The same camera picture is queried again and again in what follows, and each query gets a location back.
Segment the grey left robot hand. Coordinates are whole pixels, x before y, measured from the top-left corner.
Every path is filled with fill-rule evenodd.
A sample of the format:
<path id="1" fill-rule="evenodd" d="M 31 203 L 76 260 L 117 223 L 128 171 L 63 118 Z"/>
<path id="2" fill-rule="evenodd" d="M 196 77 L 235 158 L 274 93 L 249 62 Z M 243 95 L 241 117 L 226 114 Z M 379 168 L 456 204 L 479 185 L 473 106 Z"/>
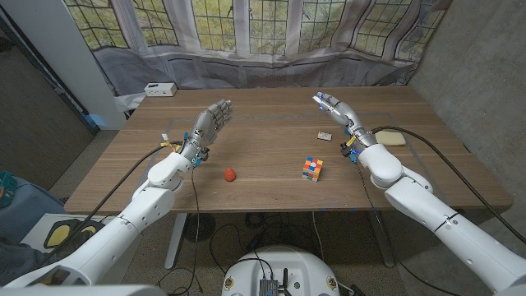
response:
<path id="1" fill-rule="evenodd" d="M 199 114 L 180 154 L 189 161 L 196 158 L 203 149 L 211 145 L 219 131 L 232 119 L 233 104 L 222 99 Z"/>

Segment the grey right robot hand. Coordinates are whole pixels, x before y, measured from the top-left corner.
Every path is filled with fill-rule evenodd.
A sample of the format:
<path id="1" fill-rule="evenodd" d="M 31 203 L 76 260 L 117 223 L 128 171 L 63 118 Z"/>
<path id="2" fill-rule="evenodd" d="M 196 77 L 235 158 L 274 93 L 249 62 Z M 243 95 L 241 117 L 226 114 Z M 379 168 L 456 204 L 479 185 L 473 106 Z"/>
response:
<path id="1" fill-rule="evenodd" d="M 355 136 L 362 146 L 368 147 L 377 143 L 376 138 L 364 128 L 357 113 L 348 104 L 322 92 L 318 92 L 312 98 L 321 111 L 328 113 L 351 136 Z"/>

